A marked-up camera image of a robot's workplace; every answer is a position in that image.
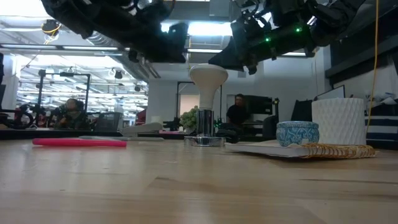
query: person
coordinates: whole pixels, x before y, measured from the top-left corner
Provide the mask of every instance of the person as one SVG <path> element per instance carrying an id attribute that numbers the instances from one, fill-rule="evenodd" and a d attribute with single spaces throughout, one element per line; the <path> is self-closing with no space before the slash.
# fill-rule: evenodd
<path id="1" fill-rule="evenodd" d="M 235 96 L 235 104 L 229 107 L 226 116 L 227 123 L 235 126 L 241 126 L 245 120 L 249 119 L 250 114 L 246 110 L 244 95 L 237 94 Z"/>
<path id="2" fill-rule="evenodd" d="M 81 102 L 69 99 L 65 105 L 59 107 L 59 115 L 55 122 L 55 129 L 89 129 L 87 115 L 84 113 Z"/>

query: blue patterned container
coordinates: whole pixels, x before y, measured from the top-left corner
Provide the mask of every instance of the blue patterned container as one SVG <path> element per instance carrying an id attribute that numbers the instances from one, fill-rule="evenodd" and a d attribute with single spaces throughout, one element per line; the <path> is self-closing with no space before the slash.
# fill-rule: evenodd
<path id="1" fill-rule="evenodd" d="M 319 141 L 319 125 L 308 121 L 285 121 L 277 124 L 276 139 L 286 147 Z"/>

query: pink marker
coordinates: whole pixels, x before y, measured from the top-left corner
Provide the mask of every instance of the pink marker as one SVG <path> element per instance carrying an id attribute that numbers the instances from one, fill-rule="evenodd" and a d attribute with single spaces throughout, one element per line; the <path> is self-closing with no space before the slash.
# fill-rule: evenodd
<path id="1" fill-rule="evenodd" d="M 33 139 L 32 143 L 34 145 L 39 145 L 39 146 L 112 146 L 112 147 L 127 146 L 127 142 L 125 141 L 55 139 L 55 138 Z"/>

